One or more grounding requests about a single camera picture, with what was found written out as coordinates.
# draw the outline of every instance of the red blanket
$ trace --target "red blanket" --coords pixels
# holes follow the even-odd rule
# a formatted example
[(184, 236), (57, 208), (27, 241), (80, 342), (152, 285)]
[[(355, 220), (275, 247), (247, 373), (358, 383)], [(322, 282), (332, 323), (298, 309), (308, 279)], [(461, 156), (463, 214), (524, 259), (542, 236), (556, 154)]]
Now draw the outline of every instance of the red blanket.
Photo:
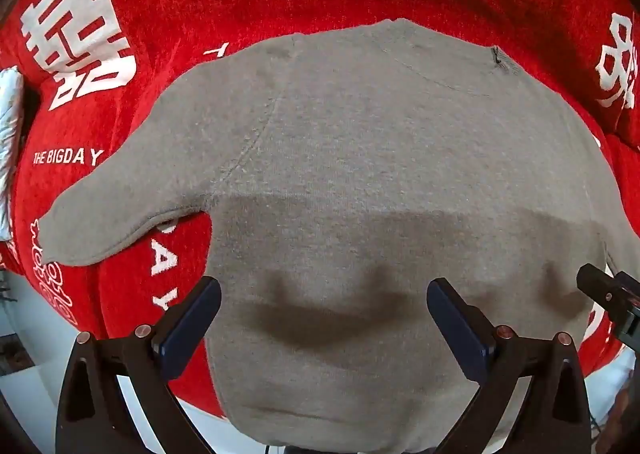
[[(38, 218), (107, 159), (159, 93), (195, 64), (265, 38), (398, 17), (498, 44), (560, 92), (601, 142), (640, 231), (635, 12), (628, 0), (19, 0), (0, 31), (0, 65), (19, 66), (42, 93), (42, 108), (15, 177), (14, 241), (0, 249), (2, 260), (24, 272), (69, 322), (98, 337), (155, 322), (204, 270), (206, 215), (157, 229), (91, 268), (42, 265)], [(587, 373), (620, 349), (608, 338), (606, 317), (594, 318), (594, 335), (580, 352)], [(172, 388), (221, 414), (202, 346)]]

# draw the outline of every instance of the black bracket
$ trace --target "black bracket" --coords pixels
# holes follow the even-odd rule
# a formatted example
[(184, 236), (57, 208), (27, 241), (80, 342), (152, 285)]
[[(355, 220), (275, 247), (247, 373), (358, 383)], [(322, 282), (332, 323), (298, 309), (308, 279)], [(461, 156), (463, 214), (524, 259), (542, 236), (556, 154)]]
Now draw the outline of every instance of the black bracket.
[(509, 404), (519, 378), (529, 389), (502, 454), (589, 454), (591, 423), (587, 392), (572, 338), (519, 337), (494, 327), (466, 304), (446, 279), (431, 281), (431, 316), (460, 368), (479, 389), (436, 454), (481, 454)]
[(220, 284), (203, 277), (159, 322), (124, 338), (97, 340), (88, 332), (73, 347), (58, 405), (56, 453), (147, 454), (117, 375), (128, 376), (167, 453), (215, 454), (167, 387), (184, 371), (220, 309)]
[(640, 352), (640, 283), (625, 272), (611, 277), (589, 264), (578, 271), (577, 283), (582, 293), (609, 313), (613, 335)]

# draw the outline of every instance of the screw head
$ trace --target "screw head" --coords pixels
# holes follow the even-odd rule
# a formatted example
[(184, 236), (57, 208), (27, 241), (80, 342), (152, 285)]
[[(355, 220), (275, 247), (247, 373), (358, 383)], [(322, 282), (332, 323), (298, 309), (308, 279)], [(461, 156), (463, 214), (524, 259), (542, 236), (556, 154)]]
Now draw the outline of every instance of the screw head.
[(505, 325), (498, 326), (495, 329), (495, 332), (496, 332), (496, 335), (501, 339), (510, 339), (510, 338), (513, 338), (514, 335), (516, 335), (509, 326), (505, 326)]
[(91, 338), (91, 333), (89, 333), (88, 331), (82, 331), (76, 337), (76, 342), (78, 344), (86, 344), (87, 342), (89, 342), (90, 338)]
[(136, 328), (135, 334), (139, 339), (143, 339), (151, 333), (151, 326), (142, 324)]
[(573, 339), (569, 333), (565, 333), (564, 331), (558, 334), (558, 341), (564, 346), (570, 346)]

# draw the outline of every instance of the white pillow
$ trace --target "white pillow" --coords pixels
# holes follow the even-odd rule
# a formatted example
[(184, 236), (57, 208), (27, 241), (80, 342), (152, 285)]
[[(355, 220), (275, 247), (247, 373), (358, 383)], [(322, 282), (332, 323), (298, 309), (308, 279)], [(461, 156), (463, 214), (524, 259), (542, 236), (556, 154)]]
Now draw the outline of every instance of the white pillow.
[(15, 66), (0, 71), (0, 241), (11, 239), (9, 196), (20, 143), (23, 86)]

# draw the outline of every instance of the gray sweatshirt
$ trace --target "gray sweatshirt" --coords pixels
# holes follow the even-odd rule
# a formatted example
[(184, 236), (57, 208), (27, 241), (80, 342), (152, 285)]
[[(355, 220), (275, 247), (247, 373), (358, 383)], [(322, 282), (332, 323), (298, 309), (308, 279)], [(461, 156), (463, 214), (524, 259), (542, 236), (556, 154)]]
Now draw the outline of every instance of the gray sweatshirt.
[(56, 199), (40, 243), (88, 265), (195, 211), (223, 290), (206, 336), (216, 392), (272, 445), (442, 439), (476, 386), (426, 309), (435, 277), (496, 324), (579, 341), (578, 268), (640, 275), (616, 181), (571, 107), (500, 48), (405, 20), (196, 66)]

